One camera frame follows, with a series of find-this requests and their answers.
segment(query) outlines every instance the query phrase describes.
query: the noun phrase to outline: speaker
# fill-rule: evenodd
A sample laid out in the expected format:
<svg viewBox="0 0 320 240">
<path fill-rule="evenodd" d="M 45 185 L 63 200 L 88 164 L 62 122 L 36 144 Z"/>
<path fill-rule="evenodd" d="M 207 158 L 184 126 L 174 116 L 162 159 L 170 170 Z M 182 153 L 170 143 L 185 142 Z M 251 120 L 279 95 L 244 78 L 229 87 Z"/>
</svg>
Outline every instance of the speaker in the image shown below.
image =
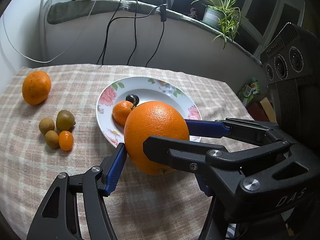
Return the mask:
<svg viewBox="0 0 320 240">
<path fill-rule="evenodd" d="M 279 126 L 320 152 L 320 43 L 287 23 L 260 60 L 268 78 Z"/>
</svg>

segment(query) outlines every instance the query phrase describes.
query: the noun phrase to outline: floral plate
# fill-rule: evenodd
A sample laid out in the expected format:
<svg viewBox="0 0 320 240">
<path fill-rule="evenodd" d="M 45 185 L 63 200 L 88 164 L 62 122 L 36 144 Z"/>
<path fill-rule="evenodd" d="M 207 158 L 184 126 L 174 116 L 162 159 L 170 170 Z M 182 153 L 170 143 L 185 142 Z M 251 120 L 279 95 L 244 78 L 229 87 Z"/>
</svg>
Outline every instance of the floral plate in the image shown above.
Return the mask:
<svg viewBox="0 0 320 240">
<path fill-rule="evenodd" d="M 145 76 L 119 79 L 102 91 L 96 106 L 99 128 L 114 147 L 124 142 L 124 127 L 113 120 L 112 109 L 129 94 L 137 95 L 139 104 L 161 101 L 174 107 L 185 119 L 202 120 L 195 103 L 184 92 L 167 82 Z M 200 140 L 199 136 L 190 136 L 190 141 Z"/>
</svg>

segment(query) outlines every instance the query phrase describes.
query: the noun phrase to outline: small orange fruit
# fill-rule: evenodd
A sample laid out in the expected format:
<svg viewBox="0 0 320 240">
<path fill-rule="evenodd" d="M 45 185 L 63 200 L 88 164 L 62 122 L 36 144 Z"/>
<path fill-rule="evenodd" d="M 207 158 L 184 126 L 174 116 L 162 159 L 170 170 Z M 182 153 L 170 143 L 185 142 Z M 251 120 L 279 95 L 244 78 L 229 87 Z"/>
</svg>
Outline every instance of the small orange fruit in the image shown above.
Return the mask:
<svg viewBox="0 0 320 240">
<path fill-rule="evenodd" d="M 186 121 L 172 106 L 151 101 L 137 106 L 124 126 L 125 147 L 137 168 L 149 175 L 174 171 L 169 166 L 150 161 L 144 154 L 143 142 L 151 135 L 189 140 Z"/>
<path fill-rule="evenodd" d="M 45 101 L 51 89 L 51 80 L 46 72 L 30 73 L 22 84 L 23 99 L 30 105 L 38 105 Z"/>
<path fill-rule="evenodd" d="M 133 109 L 133 103 L 129 101 L 120 101 L 113 107 L 112 116 L 118 124 L 124 125 L 128 115 Z"/>
<path fill-rule="evenodd" d="M 64 151 L 70 151 L 73 146 L 73 136 L 69 131 L 62 131 L 59 134 L 59 146 Z"/>
</svg>

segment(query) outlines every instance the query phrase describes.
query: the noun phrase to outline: checkered cloth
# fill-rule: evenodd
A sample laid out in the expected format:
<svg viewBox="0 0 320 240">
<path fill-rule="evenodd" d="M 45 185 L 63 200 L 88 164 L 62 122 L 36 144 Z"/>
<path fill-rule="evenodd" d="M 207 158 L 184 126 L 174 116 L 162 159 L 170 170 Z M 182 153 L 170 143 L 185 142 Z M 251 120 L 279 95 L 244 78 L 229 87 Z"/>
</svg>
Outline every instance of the checkered cloth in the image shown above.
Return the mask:
<svg viewBox="0 0 320 240">
<path fill-rule="evenodd" d="M 0 96 L 0 210 L 21 239 L 26 239 L 58 173 L 84 173 L 111 155 L 113 147 L 100 132 L 95 107 L 101 91 L 115 80 L 136 75 L 162 79 L 190 96 L 204 120 L 251 119 L 227 84 L 203 77 L 131 66 L 63 65 L 38 70 L 47 72 L 52 81 L 43 104 L 30 106 L 22 98 L 22 82 L 34 71 L 29 68 L 22 68 Z M 68 154 L 46 146 L 38 129 L 42 118 L 55 120 L 62 109 L 76 118 L 75 142 Z M 252 147 L 227 138 L 202 141 L 222 144 L 229 151 Z M 118 186 L 105 203 L 118 239 L 185 240 L 198 239 L 210 200 L 193 174 L 175 171 L 149 176 L 127 158 Z M 81 194 L 78 209 L 82 237 L 90 239 Z"/>
</svg>

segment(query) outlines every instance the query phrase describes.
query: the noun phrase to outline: spider plant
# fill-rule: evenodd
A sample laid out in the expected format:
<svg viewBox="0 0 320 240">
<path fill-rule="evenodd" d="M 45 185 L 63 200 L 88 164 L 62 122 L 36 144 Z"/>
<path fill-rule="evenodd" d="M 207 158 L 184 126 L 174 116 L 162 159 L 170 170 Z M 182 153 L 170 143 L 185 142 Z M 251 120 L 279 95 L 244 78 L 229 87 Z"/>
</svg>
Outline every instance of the spider plant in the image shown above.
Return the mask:
<svg viewBox="0 0 320 240">
<path fill-rule="evenodd" d="M 197 1 L 207 1 L 212 5 L 208 5 L 208 9 L 214 9 L 217 11 L 221 11 L 224 14 L 224 18 L 219 17 L 218 25 L 221 27 L 222 34 L 216 36 L 213 41 L 223 36 L 224 45 L 223 49 L 227 43 L 227 37 L 229 37 L 232 41 L 237 33 L 237 27 L 241 24 L 241 11 L 239 7 L 233 7 L 233 5 L 238 0 L 218 0 L 218 2 L 214 0 L 195 0 L 191 4 Z"/>
</svg>

